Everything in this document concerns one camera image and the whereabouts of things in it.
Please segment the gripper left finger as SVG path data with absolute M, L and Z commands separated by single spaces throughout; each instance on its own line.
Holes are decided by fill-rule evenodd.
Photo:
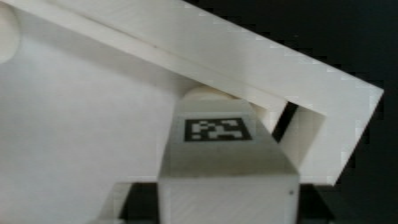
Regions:
M 94 224 L 160 224 L 154 182 L 113 185 Z

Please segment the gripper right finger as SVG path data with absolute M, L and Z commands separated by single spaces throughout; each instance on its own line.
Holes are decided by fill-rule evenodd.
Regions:
M 300 186 L 296 224 L 332 224 L 334 214 L 311 184 Z

